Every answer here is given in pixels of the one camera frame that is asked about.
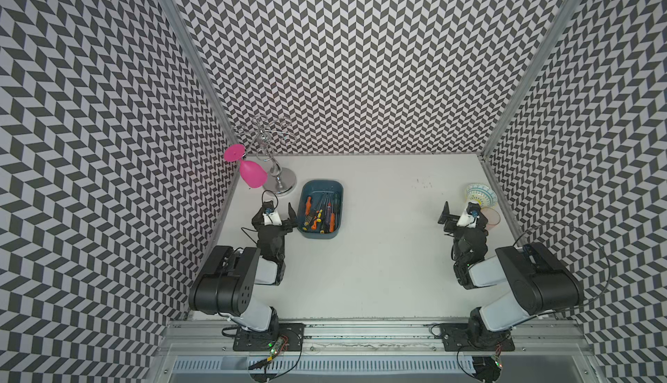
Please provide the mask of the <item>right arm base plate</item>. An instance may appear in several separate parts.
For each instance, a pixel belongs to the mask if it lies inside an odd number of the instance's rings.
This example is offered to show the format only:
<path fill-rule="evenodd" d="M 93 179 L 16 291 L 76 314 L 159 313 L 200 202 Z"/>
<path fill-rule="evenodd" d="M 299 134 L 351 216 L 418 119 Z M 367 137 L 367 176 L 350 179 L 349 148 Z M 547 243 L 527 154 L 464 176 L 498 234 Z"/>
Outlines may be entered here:
<path fill-rule="evenodd" d="M 446 352 L 513 352 L 516 346 L 511 332 L 492 332 L 483 326 L 471 326 L 463 323 L 439 324 L 440 337 Z"/>

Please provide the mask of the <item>green handled screwdriver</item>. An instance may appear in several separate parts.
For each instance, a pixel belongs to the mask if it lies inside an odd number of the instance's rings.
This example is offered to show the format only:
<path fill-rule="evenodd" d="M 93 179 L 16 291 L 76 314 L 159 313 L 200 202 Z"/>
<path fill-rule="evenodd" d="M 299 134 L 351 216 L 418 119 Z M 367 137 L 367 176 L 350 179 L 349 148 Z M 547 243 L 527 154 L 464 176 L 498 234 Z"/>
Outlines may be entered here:
<path fill-rule="evenodd" d="M 333 213 L 338 216 L 340 214 L 340 194 L 335 194 L 335 199 L 333 200 Z"/>

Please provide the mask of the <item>small orange black screwdriver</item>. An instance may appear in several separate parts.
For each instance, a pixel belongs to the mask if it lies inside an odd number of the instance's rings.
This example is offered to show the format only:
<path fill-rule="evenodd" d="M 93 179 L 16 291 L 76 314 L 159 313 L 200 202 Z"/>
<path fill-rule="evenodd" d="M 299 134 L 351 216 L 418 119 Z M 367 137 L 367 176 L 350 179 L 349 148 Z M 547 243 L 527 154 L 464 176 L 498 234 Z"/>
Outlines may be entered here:
<path fill-rule="evenodd" d="M 306 206 L 305 206 L 305 216 L 308 216 L 311 212 L 312 209 L 312 196 L 308 196 L 306 200 Z"/>

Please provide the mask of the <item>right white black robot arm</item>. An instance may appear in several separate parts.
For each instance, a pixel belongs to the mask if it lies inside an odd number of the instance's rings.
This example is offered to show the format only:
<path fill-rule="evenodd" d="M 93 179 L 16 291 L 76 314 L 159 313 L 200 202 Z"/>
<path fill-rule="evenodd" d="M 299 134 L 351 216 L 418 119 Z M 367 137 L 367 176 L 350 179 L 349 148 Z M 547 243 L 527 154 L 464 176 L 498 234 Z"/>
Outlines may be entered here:
<path fill-rule="evenodd" d="M 453 344 L 489 350 L 510 343 L 513 327 L 584 302 L 582 283 L 541 243 L 498 247 L 489 256 L 488 219 L 479 203 L 468 202 L 461 215 L 453 214 L 446 203 L 438 223 L 453 238 L 451 258 L 459 285 L 466 290 L 509 286 L 496 301 L 474 308 L 467 325 L 441 327 L 447 351 Z"/>

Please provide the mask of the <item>small yellow black screwdriver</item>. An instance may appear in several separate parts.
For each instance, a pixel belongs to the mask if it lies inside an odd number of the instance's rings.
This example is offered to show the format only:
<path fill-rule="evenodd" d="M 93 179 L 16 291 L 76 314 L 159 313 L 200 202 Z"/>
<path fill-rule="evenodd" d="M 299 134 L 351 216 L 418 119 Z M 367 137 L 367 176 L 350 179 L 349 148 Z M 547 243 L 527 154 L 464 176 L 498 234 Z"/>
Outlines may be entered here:
<path fill-rule="evenodd" d="M 309 227 L 311 221 L 312 221 L 312 216 L 309 215 L 309 216 L 307 216 L 307 217 L 305 218 L 305 221 L 304 221 L 304 224 L 303 224 L 303 227 L 302 227 L 302 229 L 303 229 L 304 231 L 307 230 L 307 228 Z"/>

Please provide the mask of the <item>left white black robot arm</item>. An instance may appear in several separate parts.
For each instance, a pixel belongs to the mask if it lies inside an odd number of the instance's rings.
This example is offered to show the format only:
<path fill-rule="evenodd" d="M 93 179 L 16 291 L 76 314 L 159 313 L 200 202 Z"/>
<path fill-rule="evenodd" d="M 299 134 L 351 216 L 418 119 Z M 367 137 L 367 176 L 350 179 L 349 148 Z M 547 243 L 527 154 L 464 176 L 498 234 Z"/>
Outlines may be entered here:
<path fill-rule="evenodd" d="M 217 246 L 203 264 L 189 291 L 189 308 L 225 317 L 242 331 L 277 338 L 275 308 L 255 299 L 255 286 L 278 286 L 286 270 L 285 237 L 297 226 L 297 214 L 288 205 L 288 217 L 278 214 L 273 202 L 264 202 L 251 223 L 257 234 L 253 247 Z"/>

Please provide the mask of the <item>long orange black screwdriver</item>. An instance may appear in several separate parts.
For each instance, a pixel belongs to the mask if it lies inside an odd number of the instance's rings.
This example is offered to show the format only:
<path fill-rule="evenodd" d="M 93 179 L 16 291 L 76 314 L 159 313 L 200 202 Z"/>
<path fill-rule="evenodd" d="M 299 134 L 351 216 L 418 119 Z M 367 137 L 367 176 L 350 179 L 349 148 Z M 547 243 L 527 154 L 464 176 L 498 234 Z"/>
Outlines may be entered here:
<path fill-rule="evenodd" d="M 330 223 L 328 223 L 328 233 L 332 234 L 336 228 L 336 215 L 334 214 L 334 201 L 333 201 L 333 211 L 330 218 Z"/>

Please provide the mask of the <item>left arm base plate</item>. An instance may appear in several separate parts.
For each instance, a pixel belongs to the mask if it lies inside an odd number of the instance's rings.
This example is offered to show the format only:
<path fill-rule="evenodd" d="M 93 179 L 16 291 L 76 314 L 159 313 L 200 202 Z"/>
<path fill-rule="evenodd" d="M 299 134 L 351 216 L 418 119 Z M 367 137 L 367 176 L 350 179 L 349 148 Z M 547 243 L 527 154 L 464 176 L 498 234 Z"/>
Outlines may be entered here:
<path fill-rule="evenodd" d="M 267 353 L 270 344 L 280 337 L 287 338 L 287 352 L 300 352 L 303 347 L 306 325 L 300 322 L 279 323 L 273 331 L 255 332 L 239 329 L 234 337 L 235 352 Z"/>

